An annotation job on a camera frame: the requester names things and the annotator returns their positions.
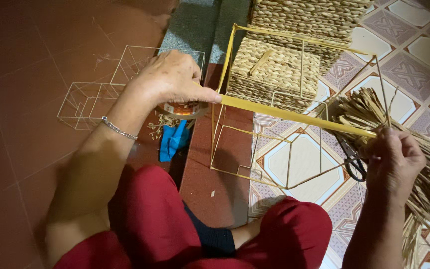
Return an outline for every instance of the woven basket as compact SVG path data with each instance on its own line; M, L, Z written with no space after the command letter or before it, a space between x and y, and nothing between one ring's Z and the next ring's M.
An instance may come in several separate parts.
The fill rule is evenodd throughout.
M252 67L264 53L272 54L252 74ZM320 57L303 53L303 77L301 79L301 52L244 37L231 67L227 95L271 105L273 92L280 91L314 99L318 89ZM276 94L273 106L285 110L306 109L311 101L295 96Z
M280 31L276 29L265 29L254 25L248 25L248 27L254 28L254 29L260 29L260 30L272 31L272 32L280 32L284 34L293 34L293 32ZM252 31L247 31L246 37L250 39L270 43L273 45L277 45L277 46L292 48L298 51L302 50L302 41L294 38L256 33ZM346 41L342 41L337 38L326 38L326 37L322 39L322 38L319 38L317 35L306 36L305 38L310 40L322 41L324 43L328 43L332 45L345 46L345 47L349 47L351 44L351 38L347 38ZM338 60L341 53L343 53L343 50L329 48L329 47L325 47L325 46L321 46L321 45L317 45L309 42L304 43L304 51L318 55L320 57L320 67L319 67L320 75L324 75L326 72L328 72L331 66Z
M251 24L349 39L372 0L254 0Z

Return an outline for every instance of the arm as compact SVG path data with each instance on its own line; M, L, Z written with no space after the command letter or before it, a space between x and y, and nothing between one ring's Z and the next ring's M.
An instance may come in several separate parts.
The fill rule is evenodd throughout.
M404 205L426 158L414 137L385 128L360 150L368 159L367 196L344 269L402 268Z
M192 83L200 76L191 56L178 51L160 54L127 84L107 119L137 135L158 103L220 102L215 91ZM107 204L133 144L133 140L99 124L74 154L47 217L46 247L51 266L78 243L110 228Z

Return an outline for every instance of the left hand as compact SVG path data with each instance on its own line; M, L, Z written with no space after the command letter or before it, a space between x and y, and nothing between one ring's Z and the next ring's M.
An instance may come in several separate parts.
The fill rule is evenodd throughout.
M152 58L140 74L127 84L126 91L136 91L153 106L164 102L220 103L220 94L194 83L200 81L201 75L200 68L190 55L171 50Z

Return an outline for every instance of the person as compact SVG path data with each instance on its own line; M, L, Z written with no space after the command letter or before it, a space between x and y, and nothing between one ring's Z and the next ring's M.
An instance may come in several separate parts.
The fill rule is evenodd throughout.
M107 121L137 135L159 103L221 96L195 85L201 72L178 51L153 58L131 80ZM343 268L402 267L404 206L426 160L414 138L390 128L360 150L368 163L367 196ZM54 268L318 268L331 237L320 206L286 197L261 221L210 228L183 203L156 166L125 167L134 140L99 124L75 152L47 217L48 263Z

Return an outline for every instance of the dried water hyacinth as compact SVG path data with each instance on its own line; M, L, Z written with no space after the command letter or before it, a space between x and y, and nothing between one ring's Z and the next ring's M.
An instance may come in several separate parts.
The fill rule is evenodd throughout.
M170 127L175 127L179 125L180 120L172 118L170 116L164 115L162 113L159 113L159 122L158 123L149 123L147 125L148 128L152 129L153 132L150 132L149 134L152 137L152 140L157 140L162 137L163 134L163 126L168 125Z
M336 103L337 107L330 107L330 109L333 110L332 112L330 111L330 114L334 122L365 130L373 130L380 125L386 125L385 110L373 89L361 88L358 92L353 92L349 99L340 98ZM408 218L405 223L404 235L414 236L419 234L418 229L421 224L425 225L430 231L430 225L427 223L427 221L430 222L430 138L416 131L409 130L395 120L391 120L391 124L394 129L410 132L419 143L427 159L427 165L416 178L407 203L413 215L411 218L415 219L416 224L412 223L413 220ZM343 138L355 150L358 150L367 143L366 138L354 134L337 131L330 132ZM407 254L410 253L410 251L415 251L415 245L416 244L407 239L405 239L403 243L406 266L412 265L412 259L415 255Z

